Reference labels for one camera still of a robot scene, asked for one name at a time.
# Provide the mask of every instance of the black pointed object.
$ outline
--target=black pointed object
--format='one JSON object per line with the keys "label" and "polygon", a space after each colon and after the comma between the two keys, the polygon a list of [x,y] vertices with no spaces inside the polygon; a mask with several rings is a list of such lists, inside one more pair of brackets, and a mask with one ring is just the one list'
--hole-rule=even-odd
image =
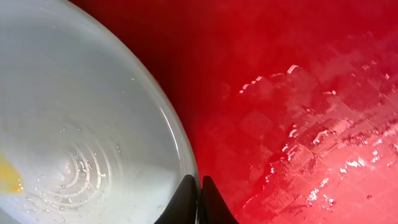
{"label": "black pointed object", "polygon": [[197,214],[195,178],[186,175],[155,224],[194,224]]}
{"label": "black pointed object", "polygon": [[200,224],[239,224],[209,176],[203,178],[199,204]]}

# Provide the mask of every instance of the yellow food residue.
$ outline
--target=yellow food residue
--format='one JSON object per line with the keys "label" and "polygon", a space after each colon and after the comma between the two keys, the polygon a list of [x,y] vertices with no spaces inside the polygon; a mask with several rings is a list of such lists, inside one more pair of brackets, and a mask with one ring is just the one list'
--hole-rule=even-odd
{"label": "yellow food residue", "polygon": [[4,156],[0,155],[0,192],[17,194],[22,189],[21,175]]}

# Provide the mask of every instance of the red surface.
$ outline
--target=red surface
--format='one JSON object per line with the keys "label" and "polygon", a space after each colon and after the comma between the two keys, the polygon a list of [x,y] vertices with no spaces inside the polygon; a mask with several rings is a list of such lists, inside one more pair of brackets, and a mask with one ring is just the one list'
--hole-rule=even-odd
{"label": "red surface", "polygon": [[398,223],[397,1],[73,2],[158,79],[242,224]]}

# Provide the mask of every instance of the yellow spot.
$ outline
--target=yellow spot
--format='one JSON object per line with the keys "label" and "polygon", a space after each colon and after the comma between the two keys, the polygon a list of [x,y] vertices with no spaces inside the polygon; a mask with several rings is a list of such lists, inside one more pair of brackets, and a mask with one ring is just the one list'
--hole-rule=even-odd
{"label": "yellow spot", "polygon": [[21,190],[21,175],[4,156],[0,155],[0,192],[17,194]]}

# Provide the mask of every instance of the glossy red tabletop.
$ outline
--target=glossy red tabletop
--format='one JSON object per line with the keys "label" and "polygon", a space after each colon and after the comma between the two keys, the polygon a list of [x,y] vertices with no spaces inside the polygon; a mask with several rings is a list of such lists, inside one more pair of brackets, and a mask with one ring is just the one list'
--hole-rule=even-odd
{"label": "glossy red tabletop", "polygon": [[73,2],[156,77],[240,223],[398,223],[397,1]]}

